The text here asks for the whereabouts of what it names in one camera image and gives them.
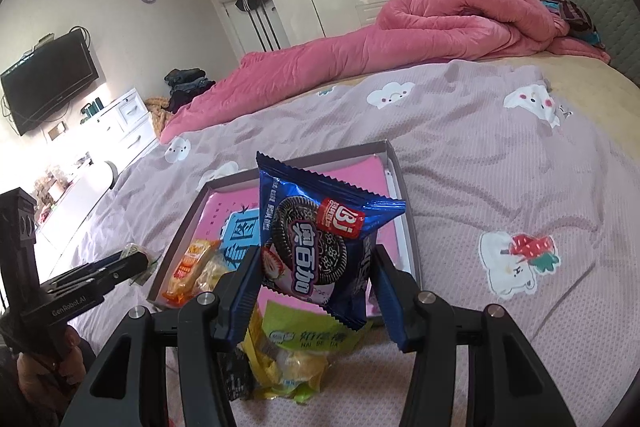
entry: television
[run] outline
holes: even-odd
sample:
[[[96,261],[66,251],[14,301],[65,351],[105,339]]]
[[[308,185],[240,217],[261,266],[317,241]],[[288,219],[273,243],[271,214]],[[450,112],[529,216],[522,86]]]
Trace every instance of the television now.
[[[78,28],[37,48],[0,75],[3,106],[8,106],[16,131],[23,136],[97,78],[84,33]]]

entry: strawberry image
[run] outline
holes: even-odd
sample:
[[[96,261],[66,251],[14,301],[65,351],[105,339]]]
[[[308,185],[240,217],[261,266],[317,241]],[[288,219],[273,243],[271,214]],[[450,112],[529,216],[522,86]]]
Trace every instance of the strawberry image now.
[[[284,274],[284,263],[276,253],[273,245],[265,245],[260,252],[262,255],[262,268],[268,279],[276,280]]]
[[[548,235],[537,239],[519,233],[513,236],[513,243],[509,245],[509,253],[512,255],[522,255],[528,261],[540,257],[543,253],[553,254],[556,251],[554,242]]]

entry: wall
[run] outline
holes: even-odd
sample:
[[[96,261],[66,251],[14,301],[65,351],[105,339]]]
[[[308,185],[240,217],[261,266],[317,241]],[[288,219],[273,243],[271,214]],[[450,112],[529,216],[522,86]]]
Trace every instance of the wall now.
[[[168,96],[164,76],[173,68],[202,68],[220,79],[237,67],[210,0],[3,0],[0,4],[0,71],[49,32],[72,26],[91,32],[100,80],[72,103],[64,117],[69,136],[47,144],[41,130],[18,137],[0,118],[0,192],[30,190],[50,162],[60,161],[81,135],[79,109],[99,95],[106,104],[136,87],[143,98]],[[43,126],[49,130],[53,124]]]

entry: cookie image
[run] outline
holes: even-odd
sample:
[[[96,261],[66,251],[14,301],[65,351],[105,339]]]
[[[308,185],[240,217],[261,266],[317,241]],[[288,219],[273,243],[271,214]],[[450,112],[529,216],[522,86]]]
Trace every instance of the cookie image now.
[[[285,198],[276,207],[271,221],[271,236],[278,255],[292,269],[292,240],[290,226],[295,221],[316,222],[318,206],[302,196]],[[318,281],[316,284],[331,284],[340,279],[347,268],[347,248],[343,238],[333,233],[317,231],[318,234]]]

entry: cable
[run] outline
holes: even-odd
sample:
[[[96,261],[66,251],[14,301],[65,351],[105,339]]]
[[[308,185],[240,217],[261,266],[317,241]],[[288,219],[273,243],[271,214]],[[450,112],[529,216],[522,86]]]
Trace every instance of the cable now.
[[[82,32],[82,36],[84,37],[84,42],[86,43],[86,47],[88,48],[91,45],[91,33],[89,33],[89,30],[84,26],[74,26],[69,30],[69,33],[71,33],[74,30],[80,30]]]
[[[17,134],[18,136],[20,136],[20,133],[17,130],[17,126],[14,127],[14,125],[15,125],[14,116],[19,116],[25,122],[37,123],[38,126],[40,126],[43,123],[58,123],[60,120],[65,118],[66,114],[69,112],[69,108],[71,107],[71,101],[66,103],[65,113],[62,116],[54,118],[53,120],[37,120],[37,119],[34,119],[34,118],[27,118],[27,117],[21,115],[19,112],[12,111],[11,108],[9,107],[8,102],[6,101],[6,96],[5,95],[3,95],[2,99],[0,100],[0,107],[2,108],[2,116],[4,116],[7,119],[7,121],[9,122],[9,126],[11,126],[11,128],[14,130],[14,133]]]
[[[74,30],[80,30],[82,32],[82,36],[84,37],[84,42],[86,44],[86,47],[88,48],[91,45],[91,33],[89,33],[89,30],[84,26],[73,26],[69,30],[69,33],[71,33]],[[7,119],[7,121],[9,122],[9,126],[11,126],[11,129],[14,130],[14,133],[20,136],[20,133],[17,130],[17,125],[15,124],[14,115],[19,116],[25,122],[37,123],[38,126],[40,126],[43,123],[58,123],[60,120],[65,118],[67,113],[69,112],[69,108],[71,107],[71,100],[69,100],[69,102],[67,102],[66,104],[65,113],[62,116],[54,118],[53,120],[37,120],[34,118],[27,118],[18,112],[12,111],[11,107],[9,107],[9,103],[6,100],[6,95],[4,93],[2,94],[2,99],[0,99],[0,107],[2,109],[2,116]]]

